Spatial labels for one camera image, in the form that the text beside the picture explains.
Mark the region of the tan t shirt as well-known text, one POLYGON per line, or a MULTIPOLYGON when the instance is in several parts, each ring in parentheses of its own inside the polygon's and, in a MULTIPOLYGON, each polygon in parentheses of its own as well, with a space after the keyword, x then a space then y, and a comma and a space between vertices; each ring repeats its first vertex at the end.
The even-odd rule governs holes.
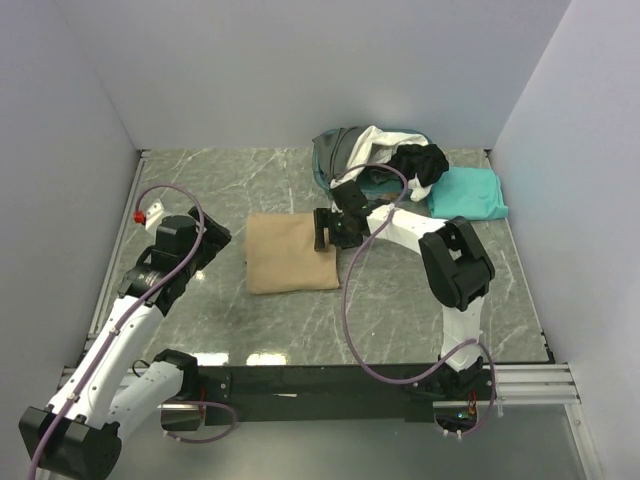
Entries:
POLYGON ((334 247, 317 251, 311 213, 252 213, 246 223, 246 288, 265 295, 340 286, 334 247))

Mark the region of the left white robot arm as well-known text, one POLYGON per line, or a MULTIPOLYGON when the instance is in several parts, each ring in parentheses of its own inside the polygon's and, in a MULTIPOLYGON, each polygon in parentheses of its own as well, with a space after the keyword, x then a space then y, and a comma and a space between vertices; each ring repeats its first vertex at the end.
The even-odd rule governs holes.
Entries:
POLYGON ((175 350, 158 354, 130 386, 121 382, 191 278, 231 234, 191 209, 164 216, 154 235, 123 276, 102 331, 72 376, 44 408, 30 407, 20 418, 31 478, 48 470, 71 479, 105 479, 124 439, 157 406, 202 400, 197 359, 175 350))

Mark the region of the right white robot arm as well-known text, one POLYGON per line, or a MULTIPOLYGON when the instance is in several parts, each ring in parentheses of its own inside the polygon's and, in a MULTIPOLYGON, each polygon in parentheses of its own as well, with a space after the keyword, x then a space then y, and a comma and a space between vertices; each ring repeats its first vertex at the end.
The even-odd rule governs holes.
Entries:
POLYGON ((343 333, 360 367, 380 382, 424 390, 437 399, 466 398, 475 389, 491 386, 491 372, 484 369, 490 354, 480 342, 480 316, 495 268, 470 222, 463 217, 432 219, 390 201, 369 200, 353 181, 331 194, 336 211, 313 211, 314 249, 322 252, 332 245, 361 254, 375 239, 402 246, 421 256, 428 286, 442 305, 439 360, 406 379, 386 377, 364 362, 350 336, 347 306, 342 305, 343 333))

